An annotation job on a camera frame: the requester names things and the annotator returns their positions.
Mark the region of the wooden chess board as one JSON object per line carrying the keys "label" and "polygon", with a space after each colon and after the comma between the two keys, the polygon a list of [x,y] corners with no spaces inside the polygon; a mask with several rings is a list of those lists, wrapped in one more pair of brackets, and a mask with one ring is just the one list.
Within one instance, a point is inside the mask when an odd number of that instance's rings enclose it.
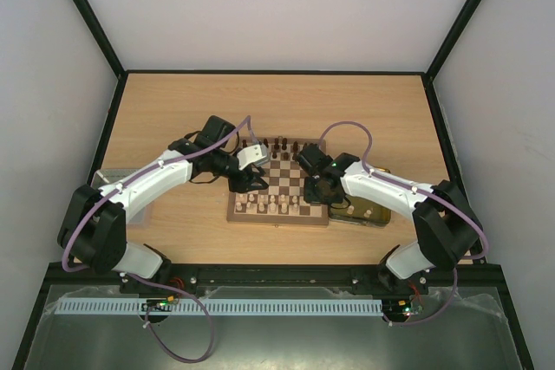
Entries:
{"label": "wooden chess board", "polygon": [[273,137],[265,141],[270,160],[262,166],[264,190],[231,192],[226,220],[230,223],[326,226],[328,209],[304,200],[306,173],[293,159],[316,139]]}

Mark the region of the yellow tin tray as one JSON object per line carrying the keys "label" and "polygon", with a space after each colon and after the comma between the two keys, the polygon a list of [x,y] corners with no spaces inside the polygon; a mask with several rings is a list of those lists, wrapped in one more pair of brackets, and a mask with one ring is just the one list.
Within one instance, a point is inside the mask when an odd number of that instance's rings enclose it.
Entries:
{"label": "yellow tin tray", "polygon": [[343,193],[343,201],[328,206],[330,220],[383,228],[391,221],[391,210],[373,201],[350,196],[336,176],[337,189]]}

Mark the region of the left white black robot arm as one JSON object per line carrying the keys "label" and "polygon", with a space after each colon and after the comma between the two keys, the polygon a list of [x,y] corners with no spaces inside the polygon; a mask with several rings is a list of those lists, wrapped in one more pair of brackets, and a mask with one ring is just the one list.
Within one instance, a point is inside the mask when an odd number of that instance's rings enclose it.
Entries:
{"label": "left white black robot arm", "polygon": [[229,190],[236,193],[267,188],[262,168],[271,158],[267,145],[252,137],[246,146],[226,150],[228,141],[250,125],[249,118],[234,126],[213,115],[201,130],[175,140],[154,161],[124,179],[99,188],[82,185],[76,189],[57,237],[63,249],[63,270],[153,278],[165,258],[145,244],[128,241],[130,220],[155,199],[201,173],[227,179]]}

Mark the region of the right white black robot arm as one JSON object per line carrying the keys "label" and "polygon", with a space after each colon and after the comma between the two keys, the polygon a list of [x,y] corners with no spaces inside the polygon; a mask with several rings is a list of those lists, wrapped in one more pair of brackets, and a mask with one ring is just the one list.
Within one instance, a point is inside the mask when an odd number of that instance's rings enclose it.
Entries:
{"label": "right white black robot arm", "polygon": [[295,161],[307,174],[304,198],[340,204],[362,198],[412,222],[416,240],[394,247],[377,266],[380,287],[399,292],[425,269],[451,270],[484,237],[480,222],[457,185],[417,183],[379,170],[349,153],[336,158],[317,144],[307,145]]}

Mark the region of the clear plastic sheet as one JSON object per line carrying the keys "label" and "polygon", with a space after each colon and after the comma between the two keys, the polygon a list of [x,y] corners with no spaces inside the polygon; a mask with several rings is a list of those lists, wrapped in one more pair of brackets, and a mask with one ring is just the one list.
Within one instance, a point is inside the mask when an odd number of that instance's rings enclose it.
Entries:
{"label": "clear plastic sheet", "polygon": [[[28,369],[517,369],[492,290],[434,288],[408,323],[382,316],[57,315],[66,298],[139,298],[116,287],[50,290]],[[221,288],[208,299],[371,300],[327,289]]]}

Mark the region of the black aluminium frame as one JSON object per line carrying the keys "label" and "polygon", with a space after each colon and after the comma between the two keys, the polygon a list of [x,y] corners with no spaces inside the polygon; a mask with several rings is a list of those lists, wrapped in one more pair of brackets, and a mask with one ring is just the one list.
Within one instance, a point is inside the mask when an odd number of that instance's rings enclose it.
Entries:
{"label": "black aluminium frame", "polygon": [[[114,71],[117,78],[116,88],[108,108],[108,115],[102,129],[100,142],[96,147],[95,157],[91,165],[91,168],[96,170],[101,166],[101,162],[104,160],[108,149],[108,141],[113,131],[116,115],[123,96],[123,90],[126,86],[127,78],[130,73],[122,67],[120,60],[116,57],[114,49],[109,42],[104,29],[101,27],[100,21],[94,13],[89,1],[72,1],[82,15],[84,22],[87,24],[89,31],[92,33],[96,42],[100,46],[101,52],[107,58],[108,64]],[[439,140],[448,176],[450,180],[459,188],[464,186],[460,173],[460,167],[455,158],[452,140],[447,136],[447,124],[445,117],[441,112],[437,93],[434,89],[434,78],[439,74],[441,67],[447,60],[455,44],[458,42],[463,30],[470,22],[481,1],[482,0],[465,1],[452,27],[448,31],[447,37],[441,44],[438,53],[430,64],[429,69],[418,74],[423,83],[424,91],[428,100],[428,107],[433,119],[434,128]],[[262,276],[269,278],[272,286],[282,286],[286,282],[290,282],[296,273],[300,274],[301,277],[307,277],[311,273],[316,273],[325,277],[328,282],[337,281],[344,277],[348,271],[355,270],[355,266],[201,264],[199,269],[213,272],[218,276],[228,276],[233,283],[252,283],[255,276]],[[516,347],[516,353],[519,357],[519,363],[524,369],[531,369],[533,367],[532,358],[519,325],[519,319],[517,317],[509,289],[506,285],[506,279],[503,276],[502,268],[499,265],[488,263],[483,258],[479,258],[473,261],[470,265],[461,266],[459,271],[462,274],[459,279],[459,284],[461,286],[497,286],[501,297],[502,308],[508,318],[508,324],[511,330],[514,345]],[[29,317],[29,322],[23,334],[20,347],[17,351],[13,364],[15,369],[22,369],[27,364],[31,344],[36,336],[36,331],[39,325],[39,314],[42,311],[42,307],[46,304],[46,292],[57,281],[70,284],[108,284],[115,281],[115,275],[114,273],[109,273],[105,276],[97,276],[92,272],[84,271],[78,272],[73,276],[67,276],[67,274],[62,271],[61,263],[51,263],[47,269],[46,275],[42,282],[42,287],[36,298],[35,305]]]}

